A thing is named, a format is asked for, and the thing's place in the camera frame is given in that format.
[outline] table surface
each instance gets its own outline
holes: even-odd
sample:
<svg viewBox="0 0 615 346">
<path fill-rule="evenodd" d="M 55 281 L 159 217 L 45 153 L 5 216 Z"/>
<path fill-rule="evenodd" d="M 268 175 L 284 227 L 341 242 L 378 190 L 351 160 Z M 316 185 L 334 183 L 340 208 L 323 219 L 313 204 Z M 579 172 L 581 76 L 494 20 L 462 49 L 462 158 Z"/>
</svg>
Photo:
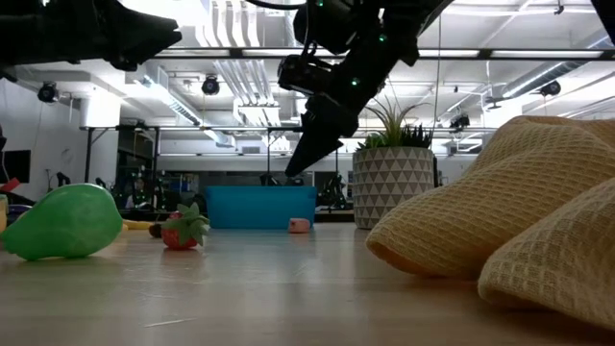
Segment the table surface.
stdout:
<svg viewBox="0 0 615 346">
<path fill-rule="evenodd" d="M 375 259 L 367 232 L 213 231 L 165 251 L 129 231 L 88 259 L 0 250 L 0 344 L 587 345 L 615 334 L 550 312 L 495 309 L 476 284 L 423 280 Z"/>
</svg>

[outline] waffle-textured towel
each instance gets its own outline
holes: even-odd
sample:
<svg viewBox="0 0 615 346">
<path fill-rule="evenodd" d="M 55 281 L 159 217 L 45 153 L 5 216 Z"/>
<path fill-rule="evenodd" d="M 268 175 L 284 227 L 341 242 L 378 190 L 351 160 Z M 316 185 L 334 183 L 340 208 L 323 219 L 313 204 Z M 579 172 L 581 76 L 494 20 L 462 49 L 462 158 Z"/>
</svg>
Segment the waffle-textured towel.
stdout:
<svg viewBox="0 0 615 346">
<path fill-rule="evenodd" d="M 487 261 L 480 296 L 615 330 L 615 178 L 515 236 Z"/>
<path fill-rule="evenodd" d="M 516 117 L 461 179 L 386 215 L 367 247 L 408 273 L 476 279 L 511 238 L 612 177 L 615 121 Z"/>
</svg>

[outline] blue bin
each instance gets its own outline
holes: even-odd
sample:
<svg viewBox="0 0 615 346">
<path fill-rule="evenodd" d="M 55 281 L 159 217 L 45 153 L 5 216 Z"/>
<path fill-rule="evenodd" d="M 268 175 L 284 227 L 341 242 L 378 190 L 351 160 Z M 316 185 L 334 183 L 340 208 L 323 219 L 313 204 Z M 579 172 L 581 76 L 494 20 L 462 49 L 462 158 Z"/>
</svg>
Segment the blue bin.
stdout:
<svg viewBox="0 0 615 346">
<path fill-rule="evenodd" d="M 313 186 L 211 186 L 205 195 L 213 229 L 285 230 L 291 218 L 314 223 Z"/>
</svg>

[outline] camera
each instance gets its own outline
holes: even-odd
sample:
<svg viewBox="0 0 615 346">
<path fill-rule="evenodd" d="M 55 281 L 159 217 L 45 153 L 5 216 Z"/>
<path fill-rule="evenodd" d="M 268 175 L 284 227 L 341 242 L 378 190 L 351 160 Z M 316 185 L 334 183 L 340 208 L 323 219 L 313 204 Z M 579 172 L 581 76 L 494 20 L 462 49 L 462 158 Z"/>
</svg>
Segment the camera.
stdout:
<svg viewBox="0 0 615 346">
<path fill-rule="evenodd" d="M 201 86 L 201 90 L 206 95 L 217 95 L 220 92 L 220 84 L 218 83 L 218 76 L 208 75 L 205 77 L 205 81 Z"/>
<path fill-rule="evenodd" d="M 42 87 L 38 90 L 37 96 L 38 100 L 48 104 L 53 104 L 60 100 L 60 93 L 56 88 L 55 82 L 44 82 Z"/>
</svg>

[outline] geometric patterned pot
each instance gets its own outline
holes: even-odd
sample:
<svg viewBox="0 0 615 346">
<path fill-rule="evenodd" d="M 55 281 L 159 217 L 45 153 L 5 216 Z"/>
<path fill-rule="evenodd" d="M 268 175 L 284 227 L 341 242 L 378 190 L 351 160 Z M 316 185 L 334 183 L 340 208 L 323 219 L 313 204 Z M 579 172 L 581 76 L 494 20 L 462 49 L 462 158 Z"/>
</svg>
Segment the geometric patterned pot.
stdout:
<svg viewBox="0 0 615 346">
<path fill-rule="evenodd" d="M 433 152 L 414 147 L 353 154 L 355 223 L 371 230 L 403 201 L 433 189 Z"/>
</svg>

